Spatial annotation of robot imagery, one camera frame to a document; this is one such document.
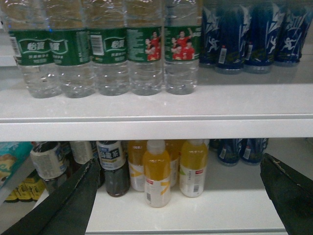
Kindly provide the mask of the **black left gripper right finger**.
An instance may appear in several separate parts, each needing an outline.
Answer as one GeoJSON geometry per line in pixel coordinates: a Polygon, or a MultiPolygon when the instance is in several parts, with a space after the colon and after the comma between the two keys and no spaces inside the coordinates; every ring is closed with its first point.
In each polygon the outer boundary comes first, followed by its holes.
{"type": "Polygon", "coordinates": [[[313,233],[313,181],[274,156],[265,153],[260,176],[286,231],[313,233]]]}

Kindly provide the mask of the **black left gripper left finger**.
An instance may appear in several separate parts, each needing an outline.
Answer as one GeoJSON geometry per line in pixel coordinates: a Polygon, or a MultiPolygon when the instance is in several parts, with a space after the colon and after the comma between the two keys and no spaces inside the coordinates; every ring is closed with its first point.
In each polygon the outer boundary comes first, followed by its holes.
{"type": "Polygon", "coordinates": [[[3,234],[84,235],[98,189],[99,173],[98,161],[88,161],[3,234]]]}

